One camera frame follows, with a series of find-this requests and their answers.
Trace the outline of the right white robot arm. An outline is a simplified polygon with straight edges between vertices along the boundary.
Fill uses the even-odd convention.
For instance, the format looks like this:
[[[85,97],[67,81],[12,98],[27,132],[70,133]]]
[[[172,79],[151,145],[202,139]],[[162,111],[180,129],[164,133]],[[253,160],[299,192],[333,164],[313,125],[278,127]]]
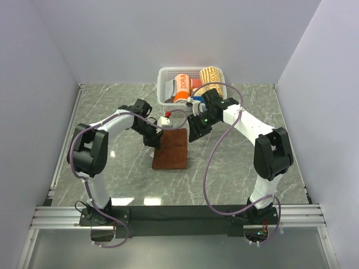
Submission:
[[[216,89],[202,95],[203,102],[188,98],[192,114],[187,121],[190,129],[189,142],[209,134],[212,126],[218,122],[229,125],[229,130],[236,129],[254,146],[254,168],[257,178],[248,204],[234,212],[221,212],[211,204],[208,207],[218,215],[236,216],[247,212],[250,222],[258,224],[266,218],[276,199],[277,186],[293,165],[294,158],[285,128],[274,128],[258,120],[243,107],[243,100],[223,99]]]

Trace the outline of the yellow striped Doraemon towel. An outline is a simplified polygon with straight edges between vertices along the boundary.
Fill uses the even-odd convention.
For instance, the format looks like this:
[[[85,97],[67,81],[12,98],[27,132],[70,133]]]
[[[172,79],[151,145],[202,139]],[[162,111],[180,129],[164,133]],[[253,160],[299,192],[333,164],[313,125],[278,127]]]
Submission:
[[[210,82],[224,82],[222,77],[222,71],[214,66],[203,68],[199,74],[202,85]],[[211,84],[203,86],[196,92],[196,95],[201,96],[203,93],[211,89],[216,89],[221,98],[227,98],[226,86],[222,84]]]

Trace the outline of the brown towel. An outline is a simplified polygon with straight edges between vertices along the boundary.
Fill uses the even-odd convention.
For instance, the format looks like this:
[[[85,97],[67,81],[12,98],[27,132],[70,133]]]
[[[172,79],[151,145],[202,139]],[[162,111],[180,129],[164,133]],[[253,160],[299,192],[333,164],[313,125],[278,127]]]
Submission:
[[[154,150],[152,169],[173,170],[187,168],[187,129],[165,130],[161,148]]]

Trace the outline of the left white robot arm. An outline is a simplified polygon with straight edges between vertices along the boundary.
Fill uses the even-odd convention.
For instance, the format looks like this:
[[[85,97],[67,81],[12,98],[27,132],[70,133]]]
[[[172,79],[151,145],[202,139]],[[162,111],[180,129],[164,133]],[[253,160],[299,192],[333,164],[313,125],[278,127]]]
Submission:
[[[86,125],[76,126],[67,155],[74,176],[81,179],[88,195],[83,217],[98,225],[114,221],[112,201],[103,180],[103,170],[108,159],[109,141],[126,130],[142,136],[145,146],[159,149],[163,131],[148,121],[152,107],[138,99],[134,105],[123,105],[108,117]]]

